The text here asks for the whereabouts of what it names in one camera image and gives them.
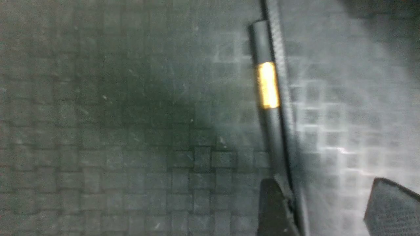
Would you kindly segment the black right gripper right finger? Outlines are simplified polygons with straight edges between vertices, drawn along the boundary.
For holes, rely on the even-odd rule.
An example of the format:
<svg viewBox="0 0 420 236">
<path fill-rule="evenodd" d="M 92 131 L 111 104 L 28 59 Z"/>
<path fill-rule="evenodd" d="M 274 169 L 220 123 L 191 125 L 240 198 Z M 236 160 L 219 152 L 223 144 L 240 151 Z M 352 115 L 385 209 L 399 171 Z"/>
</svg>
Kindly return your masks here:
<svg viewBox="0 0 420 236">
<path fill-rule="evenodd" d="M 420 196 L 387 178 L 375 178 L 364 223 L 370 236 L 418 236 Z"/>
</svg>

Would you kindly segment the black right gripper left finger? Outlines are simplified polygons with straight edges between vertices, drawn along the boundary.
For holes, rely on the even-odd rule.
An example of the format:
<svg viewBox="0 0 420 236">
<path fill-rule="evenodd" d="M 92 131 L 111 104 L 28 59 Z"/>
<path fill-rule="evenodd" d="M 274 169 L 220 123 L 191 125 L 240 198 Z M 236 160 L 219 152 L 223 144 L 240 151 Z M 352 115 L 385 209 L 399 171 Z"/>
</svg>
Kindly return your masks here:
<svg viewBox="0 0 420 236">
<path fill-rule="evenodd" d="M 299 236 L 288 199 L 275 180 L 264 178 L 260 185 L 258 236 Z"/>
</svg>

